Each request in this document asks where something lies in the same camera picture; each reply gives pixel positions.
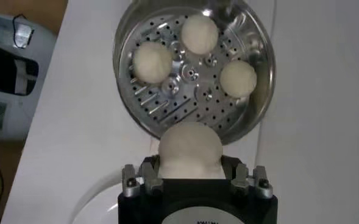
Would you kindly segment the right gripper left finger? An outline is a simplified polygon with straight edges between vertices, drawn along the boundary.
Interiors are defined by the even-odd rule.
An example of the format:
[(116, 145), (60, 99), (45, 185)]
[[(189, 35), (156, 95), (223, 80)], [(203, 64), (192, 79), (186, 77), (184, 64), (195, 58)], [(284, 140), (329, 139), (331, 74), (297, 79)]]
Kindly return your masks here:
[(153, 155), (145, 157), (138, 172), (132, 164), (126, 164), (122, 169), (122, 194), (126, 198), (135, 198), (144, 192), (150, 196), (163, 193), (163, 180), (158, 177), (160, 157)]

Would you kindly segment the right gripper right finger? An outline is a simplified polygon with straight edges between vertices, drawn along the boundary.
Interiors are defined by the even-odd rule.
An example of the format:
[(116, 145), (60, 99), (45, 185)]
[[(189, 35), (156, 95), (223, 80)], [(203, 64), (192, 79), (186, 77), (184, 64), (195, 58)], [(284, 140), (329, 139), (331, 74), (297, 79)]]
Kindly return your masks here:
[(264, 166), (257, 166), (253, 169), (252, 175), (245, 163), (238, 158), (225, 156), (221, 157), (221, 165), (225, 178), (230, 180), (234, 194), (247, 196), (254, 191), (256, 198), (272, 198), (273, 186), (269, 182)]

